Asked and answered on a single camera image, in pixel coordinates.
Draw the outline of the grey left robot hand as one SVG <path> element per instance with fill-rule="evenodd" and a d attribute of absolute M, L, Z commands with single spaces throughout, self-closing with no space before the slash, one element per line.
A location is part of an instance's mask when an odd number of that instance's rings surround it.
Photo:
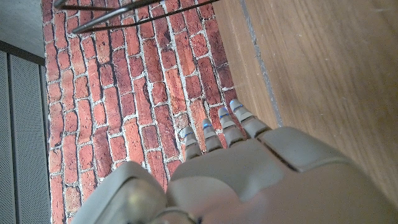
<path fill-rule="evenodd" d="M 166 188 L 136 162 L 108 175 L 74 223 L 396 223 L 397 208 L 339 150 L 271 129 L 238 100 L 203 121 L 205 151 L 184 130 L 185 162 Z"/>

